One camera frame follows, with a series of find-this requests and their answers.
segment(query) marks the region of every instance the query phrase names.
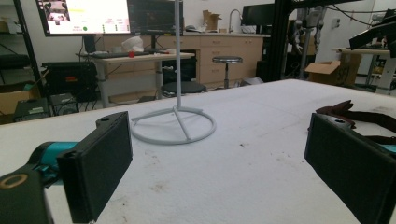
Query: stool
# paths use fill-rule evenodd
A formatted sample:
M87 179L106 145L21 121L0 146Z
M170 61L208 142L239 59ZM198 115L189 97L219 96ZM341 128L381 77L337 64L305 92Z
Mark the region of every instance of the stool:
M182 81L180 82L180 86L181 86L181 90L180 90L181 94L199 93L206 91L206 86L194 81ZM161 91L164 96L174 97L177 95L177 83L176 82L167 83L161 86Z
M225 63L225 78L224 78L224 89L229 88L229 79L228 79L228 64L229 63L241 63L243 60L238 56L216 56L213 57L213 63Z

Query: circular base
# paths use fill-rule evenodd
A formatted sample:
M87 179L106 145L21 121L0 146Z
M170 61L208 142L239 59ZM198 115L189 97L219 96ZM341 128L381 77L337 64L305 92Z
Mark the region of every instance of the circular base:
M192 113L192 114L196 114L202 117L205 117L206 119L208 119L211 122L211 128L203 133L200 134L198 136L195 137L189 137L189 133L188 130L186 129L186 127L184 126L183 120L181 119L181 117L179 116L178 112L186 112L186 113ZM177 120L180 124L181 129L183 130L184 134L186 135L185 139L182 140L162 140L162 139L157 139L157 138L151 138L151 137L147 137L141 133L138 133L135 129L135 126L137 125L137 122L141 119L148 119L148 118L152 118L152 117L157 117L160 115L165 115L165 114L171 114L171 113L175 113ZM212 117L210 117L209 115L207 115L206 113L203 112L203 110L201 109L195 109L195 108L188 108L188 107L177 107L174 106L173 108L169 108L169 109L164 109L164 110L159 110L156 112L152 112L147 114L146 116L142 116L139 118L135 118L132 119L132 127L131 127L131 133L134 137L136 137L137 139L140 139L142 141L151 143L151 144L157 144L157 145L181 145L181 144L188 144L188 143L192 143L192 142L196 142L199 140L202 140L206 137L208 137L210 134L212 134L214 131L216 130L216 122L213 120Z

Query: table surface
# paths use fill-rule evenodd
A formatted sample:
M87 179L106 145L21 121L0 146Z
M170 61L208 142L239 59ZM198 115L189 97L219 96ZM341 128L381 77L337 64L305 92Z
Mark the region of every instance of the table surface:
M193 53L180 53L181 59L187 59L195 56ZM120 57L120 58L108 58L108 59L95 59L96 63L143 63L143 62L161 62L168 60L175 60L176 54L149 54L140 55L134 58Z
M133 137L134 160L97 223L359 223L304 159L311 114L345 100L352 100L351 110L396 117L393 97L301 80L182 97L182 105L203 109L218 128L178 146ZM101 117L128 111L133 118L176 103L164 99L2 125L0 175L23 166L44 142L80 141ZM142 130L147 124L156 136L182 136L175 122L165 121L173 118L149 119ZM188 129L207 125L195 116L184 119ZM358 131L386 135L370 125L357 123ZM46 192L55 223L71 223L63 187Z
M347 54L375 54L375 55L389 55L388 49L345 49L345 48L337 48L333 49L340 53Z

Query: computer monitor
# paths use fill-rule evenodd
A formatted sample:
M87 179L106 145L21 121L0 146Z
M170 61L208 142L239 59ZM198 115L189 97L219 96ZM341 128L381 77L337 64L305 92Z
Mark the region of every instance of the computer monitor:
M127 0L132 35L175 35L175 1ZM183 2L179 3L183 34Z
M242 11L241 25L257 26L258 29L256 30L256 33L261 34L264 32L264 30L268 31L268 28L272 27L274 21L274 12L274 4L244 6Z
M127 0L35 0L45 36L129 34Z

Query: black chair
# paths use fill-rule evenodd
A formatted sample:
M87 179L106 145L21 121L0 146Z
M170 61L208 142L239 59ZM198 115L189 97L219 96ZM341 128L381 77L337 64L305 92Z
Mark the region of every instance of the black chair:
M190 93L199 93L205 92L206 86L199 84L194 81L182 81L180 82L180 93L181 94L190 94ZM177 83L170 82L163 86L161 86L161 91L163 96L166 97L176 97L177 96Z

